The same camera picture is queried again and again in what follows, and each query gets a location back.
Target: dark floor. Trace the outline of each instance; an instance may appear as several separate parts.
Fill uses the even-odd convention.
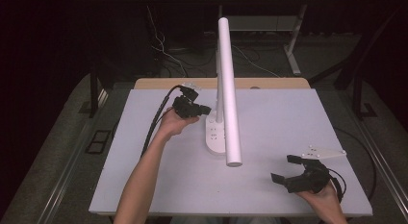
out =
[[[233,55],[236,77],[292,77],[282,50],[289,40],[284,34],[266,34],[262,39],[255,34],[245,37],[233,35]],[[303,78],[310,79],[344,59],[354,48],[358,36],[301,37],[294,54]],[[159,77],[183,77],[183,65],[190,77],[215,77],[215,43],[209,42],[202,52],[192,52],[177,43],[167,52],[173,58],[163,61]],[[406,174],[408,135],[371,86],[364,84],[363,102],[369,103],[376,117],[359,121],[350,111],[351,91],[333,88],[337,74],[312,85],[347,151],[347,157],[367,195],[373,185],[371,198],[374,216],[353,218],[350,223],[406,223],[388,179],[377,168],[373,181],[373,165],[364,147],[373,139],[402,187],[408,187]],[[101,108],[89,118],[89,76],[72,91],[56,124],[43,144],[36,161],[15,195],[2,224],[8,223],[111,223],[108,217],[88,212],[100,171],[109,152],[112,138],[101,155],[85,153],[97,130],[115,131],[129,90],[134,83],[116,83],[113,89],[102,93]],[[364,133],[367,128],[369,137]],[[314,217],[290,218],[292,223],[318,223]]]

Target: white table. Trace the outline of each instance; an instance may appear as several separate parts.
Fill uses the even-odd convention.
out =
[[[115,214],[123,187],[139,160],[151,120],[167,92],[168,89],[135,89],[129,94],[90,212]],[[215,106],[214,89],[198,93],[196,103]],[[178,95],[174,91],[168,104]],[[224,157],[209,152],[203,117],[167,144],[150,215],[314,215],[301,198],[273,183],[270,173],[300,175],[304,167],[288,163],[286,156],[299,156],[311,144],[342,149],[316,92],[309,88],[237,89],[237,106],[243,166],[227,167]],[[347,182],[344,213],[372,215],[347,158],[322,162],[342,174]]]

